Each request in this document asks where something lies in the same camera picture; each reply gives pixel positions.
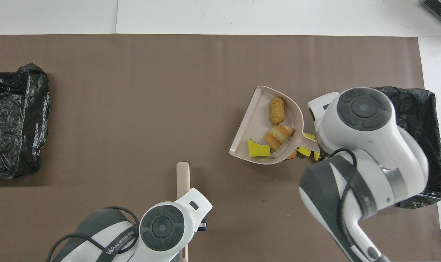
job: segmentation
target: dustpan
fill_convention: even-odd
[[[248,138],[259,144],[267,144],[264,136],[273,127],[269,122],[269,102],[282,98],[285,104],[285,120],[281,126],[295,128],[295,133],[277,151],[270,156],[249,156]],[[230,146],[229,154],[239,159],[257,164],[277,164],[284,161],[297,147],[303,146],[319,152],[317,141],[307,138],[303,133],[303,114],[300,107],[288,96],[267,86],[257,86],[251,101]]]

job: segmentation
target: striped pastry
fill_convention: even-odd
[[[264,137],[272,150],[276,151],[295,131],[290,126],[274,126]]]

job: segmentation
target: trash bag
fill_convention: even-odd
[[[49,79],[41,68],[0,73],[0,178],[39,170],[49,109]]]
[[[378,87],[394,104],[397,125],[405,129],[423,149],[429,163],[425,190],[395,204],[404,209],[417,209],[441,200],[441,149],[437,122],[436,96],[424,89]]]

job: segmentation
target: brown mat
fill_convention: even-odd
[[[51,80],[37,174],[0,180],[0,261],[43,261],[92,211],[141,217],[176,199],[176,164],[214,206],[190,261],[346,261],[300,199],[312,163],[261,166],[228,154],[254,88],[307,101],[356,86],[423,88],[417,38],[232,35],[0,36],[0,71],[27,63]],[[440,261],[437,206],[362,222],[393,261]]]

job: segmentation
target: brown table surface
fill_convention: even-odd
[[[346,261],[300,198],[312,159],[262,166],[228,154],[249,99],[267,85],[306,109],[351,87],[424,86],[410,37],[0,36],[0,72],[27,63],[51,81],[49,136],[39,172],[0,180],[0,261],[44,261],[96,209],[141,217],[175,200],[179,161],[214,206],[190,261]],[[393,261],[441,260],[436,205],[390,207],[361,225]]]

